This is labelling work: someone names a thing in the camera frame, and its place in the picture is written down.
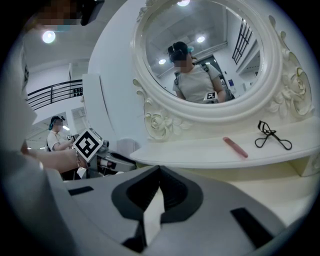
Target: black and white marker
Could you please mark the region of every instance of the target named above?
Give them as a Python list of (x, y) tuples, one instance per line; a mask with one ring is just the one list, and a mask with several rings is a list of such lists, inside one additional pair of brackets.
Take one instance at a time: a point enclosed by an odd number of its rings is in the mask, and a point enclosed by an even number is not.
[(73, 143), (73, 146), (87, 162), (90, 162), (98, 149), (103, 145), (103, 142), (102, 137), (95, 130), (89, 128), (84, 130)]

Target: pink lip gloss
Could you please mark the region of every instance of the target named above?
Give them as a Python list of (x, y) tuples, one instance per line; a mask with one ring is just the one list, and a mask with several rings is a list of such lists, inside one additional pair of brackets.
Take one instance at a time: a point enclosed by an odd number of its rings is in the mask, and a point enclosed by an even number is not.
[(225, 143), (227, 143), (231, 148), (233, 148), (238, 154), (241, 156), (247, 158), (248, 154), (235, 142), (233, 142), (230, 138), (228, 137), (223, 137), (223, 140)]

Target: black railing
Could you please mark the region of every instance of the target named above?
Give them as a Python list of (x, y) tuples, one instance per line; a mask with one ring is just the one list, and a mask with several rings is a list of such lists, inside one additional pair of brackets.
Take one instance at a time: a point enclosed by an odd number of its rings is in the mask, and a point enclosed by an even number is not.
[(236, 65), (238, 65), (238, 62), (242, 58), (246, 47), (249, 44), (251, 35), (252, 29), (249, 27), (246, 21), (242, 19), (238, 41), (236, 42), (236, 46), (232, 55), (232, 59), (234, 60)]
[(28, 94), (27, 103), (33, 110), (52, 103), (83, 95), (82, 79), (53, 84)]

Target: ceiling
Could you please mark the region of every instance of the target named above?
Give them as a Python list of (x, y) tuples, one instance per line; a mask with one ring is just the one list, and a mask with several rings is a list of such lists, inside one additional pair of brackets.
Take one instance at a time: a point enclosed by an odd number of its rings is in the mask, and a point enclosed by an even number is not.
[(43, 30), (30, 30), (24, 37), (26, 62), (30, 72), (53, 68), (74, 60), (89, 59), (96, 42), (109, 20), (126, 0), (106, 0), (96, 19), (86, 26), (52, 26), (45, 29), (55, 31), (55, 41), (42, 41)]
[[(152, 71), (159, 76), (173, 67), (168, 47), (177, 41), (193, 46), (193, 55), (226, 42), (226, 13), (223, 5), (191, 1), (184, 7), (175, 4), (156, 16), (146, 29), (146, 56)], [(202, 43), (197, 42), (200, 36), (205, 37)], [(160, 65), (161, 59), (167, 62)]]
[[(81, 134), (88, 126), (88, 121), (86, 118), (86, 113), (84, 107), (76, 108), (72, 110), (73, 121), (75, 129), (78, 134)], [(56, 116), (63, 116), (65, 121), (63, 125), (68, 127), (68, 119), (66, 118), (66, 113), (57, 113)], [(52, 117), (49, 117), (41, 122), (34, 124), (26, 136), (26, 142), (28, 147), (33, 149), (40, 149), (47, 144), (47, 136), (49, 134), (49, 125)], [(70, 134), (69, 131), (61, 129), (60, 135), (66, 139), (67, 135)]]

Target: person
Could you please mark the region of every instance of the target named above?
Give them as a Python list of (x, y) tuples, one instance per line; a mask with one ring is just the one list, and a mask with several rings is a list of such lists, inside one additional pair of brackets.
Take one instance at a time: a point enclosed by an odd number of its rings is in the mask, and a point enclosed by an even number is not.
[(32, 29), (41, 29), (43, 25), (52, 22), (57, 25), (62, 23), (64, 18), (56, 18), (61, 17), (63, 12), (61, 10), (66, 10), (67, 16), (68, 14), (69, 16), (73, 15), (74, 12), (70, 11), (70, 8), (63, 7), (74, 2), (74, 0), (52, 0), (54, 4), (43, 7), (43, 11), (28, 21), (25, 20), (23, 30), (11, 47), (0, 73), (1, 109), (6, 109), (6, 111), (0, 111), (0, 118), (6, 120), (6, 122), (0, 122), (2, 130), (0, 151), (20, 151), (24, 156), (40, 161), (45, 169), (55, 169), (60, 174), (78, 170), (78, 167), (86, 168), (87, 163), (80, 154), (76, 153), (75, 149), (68, 150), (66, 148), (67, 150), (63, 151), (46, 152), (28, 148), (25, 138), (37, 115), (26, 103), (29, 70), (23, 41), (24, 35)]
[(65, 140), (61, 137), (59, 132), (61, 131), (64, 125), (64, 117), (61, 116), (53, 116), (50, 121), (49, 131), (46, 138), (46, 145), (48, 147), (48, 151), (63, 151), (69, 150), (72, 147), (73, 140)]
[(225, 102), (226, 92), (221, 84), (221, 74), (210, 64), (206, 65), (207, 72), (201, 65), (194, 64), (192, 51), (193, 47), (188, 47), (181, 41), (168, 48), (171, 62), (175, 68), (180, 69), (172, 89), (180, 99), (194, 103), (206, 103), (205, 95), (212, 92), (216, 92), (219, 103)]

